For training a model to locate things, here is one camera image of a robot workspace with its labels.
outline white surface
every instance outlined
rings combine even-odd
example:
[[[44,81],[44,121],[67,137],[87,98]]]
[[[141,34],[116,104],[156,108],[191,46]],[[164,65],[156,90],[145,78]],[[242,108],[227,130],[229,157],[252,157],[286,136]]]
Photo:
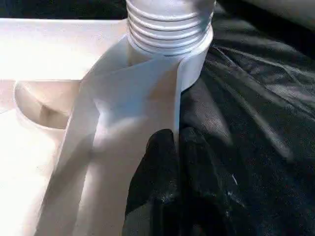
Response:
[[[81,80],[126,20],[0,19],[0,80]]]
[[[315,31],[314,0],[245,0]]]
[[[14,110],[0,114],[0,130],[1,235],[32,236],[58,144],[22,127]]]

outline black glove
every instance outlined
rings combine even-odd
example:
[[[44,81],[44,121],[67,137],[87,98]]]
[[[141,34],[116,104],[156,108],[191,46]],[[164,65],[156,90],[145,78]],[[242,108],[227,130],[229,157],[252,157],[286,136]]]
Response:
[[[123,235],[234,235],[233,220],[246,229],[244,210],[233,177],[198,131],[181,132],[178,158],[172,132],[161,130],[130,183]]]
[[[173,133],[161,130],[149,139],[131,180],[123,235],[178,235],[179,202],[179,161]]]

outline black gloved hand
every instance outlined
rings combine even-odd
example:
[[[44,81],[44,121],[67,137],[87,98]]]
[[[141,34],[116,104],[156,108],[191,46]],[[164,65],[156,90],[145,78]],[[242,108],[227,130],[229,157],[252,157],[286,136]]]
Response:
[[[173,133],[161,130],[148,141],[129,188],[124,236],[179,234],[179,162]]]
[[[132,181],[126,207],[125,236],[235,235],[246,227],[237,184],[193,128],[180,133],[180,158],[173,134],[161,130]]]

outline circular hole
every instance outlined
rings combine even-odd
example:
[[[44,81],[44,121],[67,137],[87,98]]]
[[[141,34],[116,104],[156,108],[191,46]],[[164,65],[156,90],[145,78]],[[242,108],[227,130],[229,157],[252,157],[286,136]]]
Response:
[[[78,90],[78,82],[17,82],[14,99],[24,119],[63,130]]]

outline wrinkled black fabric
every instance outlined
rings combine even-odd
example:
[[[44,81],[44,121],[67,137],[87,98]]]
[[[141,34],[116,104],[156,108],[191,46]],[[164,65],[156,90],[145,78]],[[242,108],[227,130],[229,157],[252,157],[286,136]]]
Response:
[[[255,235],[314,235],[313,55],[227,9],[217,6],[201,77],[182,95],[181,129],[199,130],[234,176]]]

